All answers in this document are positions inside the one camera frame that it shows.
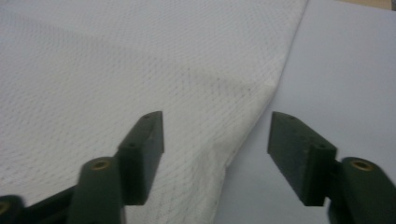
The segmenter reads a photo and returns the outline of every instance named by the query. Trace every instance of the textured fabric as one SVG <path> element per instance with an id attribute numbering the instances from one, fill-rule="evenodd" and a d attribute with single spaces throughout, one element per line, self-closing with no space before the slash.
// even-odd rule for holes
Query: textured fabric
<path id="1" fill-rule="evenodd" d="M 27 204 L 162 110 L 133 223 L 211 223 L 227 164 L 276 89 L 306 0 L 2 1 L 0 195 Z"/>

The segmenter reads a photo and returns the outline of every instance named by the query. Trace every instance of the white towel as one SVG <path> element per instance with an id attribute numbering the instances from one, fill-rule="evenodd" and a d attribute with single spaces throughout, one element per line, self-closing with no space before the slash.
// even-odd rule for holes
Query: white towel
<path id="1" fill-rule="evenodd" d="M 0 195 L 32 204 L 163 111 L 130 223 L 211 223 L 227 164 L 274 93 L 306 0 L 0 3 Z"/>

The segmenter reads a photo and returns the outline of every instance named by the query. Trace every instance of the metal screw head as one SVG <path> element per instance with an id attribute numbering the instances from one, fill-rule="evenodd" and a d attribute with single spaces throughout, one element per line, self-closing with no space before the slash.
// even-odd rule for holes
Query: metal screw head
<path id="1" fill-rule="evenodd" d="M 100 160 L 100 161 L 96 161 L 96 162 L 91 166 L 91 169 L 94 170 L 94 171 L 97 171 L 97 170 L 104 170 L 104 169 L 106 169 L 109 165 L 110 165 L 110 162 L 109 162 L 109 161 Z"/>

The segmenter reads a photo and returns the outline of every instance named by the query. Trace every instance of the white table surface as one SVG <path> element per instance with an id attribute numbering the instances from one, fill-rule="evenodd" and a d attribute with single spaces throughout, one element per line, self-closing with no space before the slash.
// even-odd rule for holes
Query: white table surface
<path id="1" fill-rule="evenodd" d="M 396 12 L 310 0 L 274 100 L 228 168 L 216 224 L 328 223 L 327 207 L 304 207 L 267 154 L 272 111 L 396 183 Z"/>

